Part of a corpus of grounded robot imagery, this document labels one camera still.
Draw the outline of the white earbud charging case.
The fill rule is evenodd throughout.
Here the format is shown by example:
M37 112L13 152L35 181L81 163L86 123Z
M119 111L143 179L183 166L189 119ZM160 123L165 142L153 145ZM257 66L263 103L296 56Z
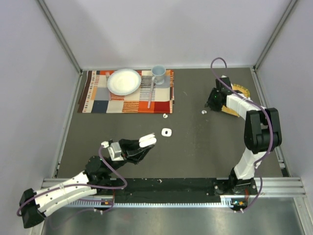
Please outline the white earbud charging case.
M169 129L169 128L163 128L162 131L161 131L161 135L163 137L171 137L172 135L172 130Z

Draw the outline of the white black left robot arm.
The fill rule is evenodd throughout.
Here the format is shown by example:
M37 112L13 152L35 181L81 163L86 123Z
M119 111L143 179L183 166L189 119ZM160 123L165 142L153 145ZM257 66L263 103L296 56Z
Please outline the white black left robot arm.
M138 164L156 142L154 134L138 140L104 141L100 144L98 155L90 157L85 170L76 176L47 189L25 190L17 210L23 227L37 226L58 209L84 197L124 189L128 183L117 170L126 163Z

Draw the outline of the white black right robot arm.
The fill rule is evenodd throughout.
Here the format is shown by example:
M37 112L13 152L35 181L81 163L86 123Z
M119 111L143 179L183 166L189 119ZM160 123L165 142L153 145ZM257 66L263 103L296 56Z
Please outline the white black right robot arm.
M215 192L241 194L252 187L254 176L262 160L282 143L279 112L254 103L239 90L234 90L226 76L216 79L205 104L214 112L224 107L233 110L245 120L245 150L240 161L232 168L227 182L216 183Z

